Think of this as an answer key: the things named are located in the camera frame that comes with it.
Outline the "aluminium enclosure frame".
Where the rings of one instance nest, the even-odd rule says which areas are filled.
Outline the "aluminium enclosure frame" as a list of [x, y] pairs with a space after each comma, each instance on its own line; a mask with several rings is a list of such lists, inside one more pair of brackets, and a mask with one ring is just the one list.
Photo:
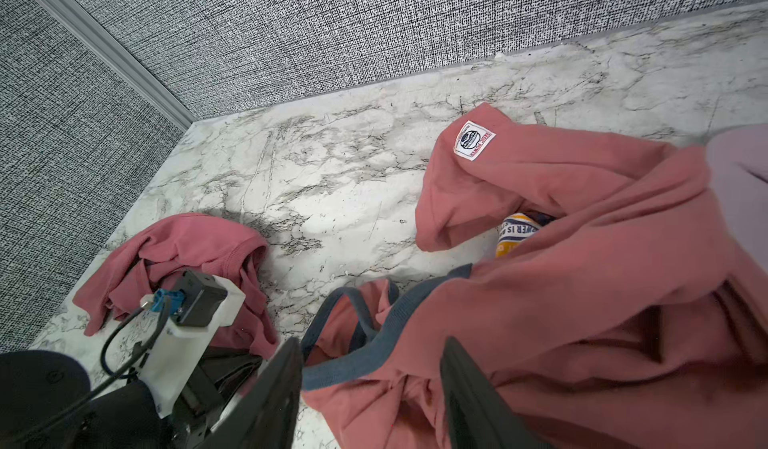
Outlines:
[[33, 1], [176, 127], [185, 131], [195, 122], [192, 113], [75, 0]]

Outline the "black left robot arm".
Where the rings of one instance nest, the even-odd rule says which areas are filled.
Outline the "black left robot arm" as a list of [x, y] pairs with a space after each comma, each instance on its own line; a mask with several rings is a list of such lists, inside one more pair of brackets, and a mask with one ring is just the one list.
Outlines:
[[86, 370], [64, 354], [32, 350], [1, 357], [4, 448], [197, 448], [263, 360], [246, 350], [208, 348], [168, 416], [131, 369], [118, 389], [73, 410], [91, 391]]

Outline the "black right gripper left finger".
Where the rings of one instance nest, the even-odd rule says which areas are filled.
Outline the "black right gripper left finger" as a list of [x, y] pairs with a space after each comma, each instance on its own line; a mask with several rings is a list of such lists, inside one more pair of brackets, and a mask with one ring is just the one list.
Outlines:
[[269, 360], [245, 350], [210, 348], [200, 365], [223, 397], [219, 412], [239, 397], [234, 408], [204, 437], [202, 448], [292, 446], [303, 367], [297, 338], [284, 342]]

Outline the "rose shirt with grey collar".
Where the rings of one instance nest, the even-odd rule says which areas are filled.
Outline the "rose shirt with grey collar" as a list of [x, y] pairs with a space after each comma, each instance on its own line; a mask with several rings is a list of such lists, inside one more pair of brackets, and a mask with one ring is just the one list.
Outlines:
[[331, 293], [301, 344], [305, 403], [344, 448], [447, 448], [454, 337], [556, 447], [765, 447], [767, 268], [730, 234], [707, 143], [462, 116], [432, 151], [416, 245], [508, 218], [515, 242], [405, 293]]

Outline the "light pink ribbed cloth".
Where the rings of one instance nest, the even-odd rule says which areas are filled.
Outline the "light pink ribbed cloth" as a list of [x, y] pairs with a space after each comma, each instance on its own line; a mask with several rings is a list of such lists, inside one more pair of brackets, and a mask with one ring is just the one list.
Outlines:
[[741, 126], [706, 145], [711, 188], [731, 236], [767, 268], [767, 126]]

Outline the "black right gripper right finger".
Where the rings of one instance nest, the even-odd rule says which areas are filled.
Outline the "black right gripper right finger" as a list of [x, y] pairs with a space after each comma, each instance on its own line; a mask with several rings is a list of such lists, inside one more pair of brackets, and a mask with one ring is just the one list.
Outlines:
[[449, 337], [440, 359], [446, 420], [453, 448], [548, 448], [515, 415], [468, 352]]

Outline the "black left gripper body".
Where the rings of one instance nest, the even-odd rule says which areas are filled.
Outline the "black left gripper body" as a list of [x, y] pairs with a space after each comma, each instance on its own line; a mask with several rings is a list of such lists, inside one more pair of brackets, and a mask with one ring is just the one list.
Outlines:
[[199, 448], [223, 410], [264, 359], [245, 349], [209, 347], [165, 419], [167, 448]]

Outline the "dark pink shirt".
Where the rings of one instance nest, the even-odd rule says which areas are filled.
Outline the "dark pink shirt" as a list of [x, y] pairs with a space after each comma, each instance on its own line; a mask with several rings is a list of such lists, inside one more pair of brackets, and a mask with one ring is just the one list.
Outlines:
[[99, 332], [109, 315], [124, 319], [143, 296], [170, 290], [184, 271], [194, 270], [228, 279], [245, 295], [235, 321], [218, 330], [211, 345], [269, 359], [278, 334], [258, 278], [267, 249], [257, 230], [237, 222], [200, 213], [162, 219], [112, 251], [74, 294], [73, 304], [89, 317], [84, 335]]

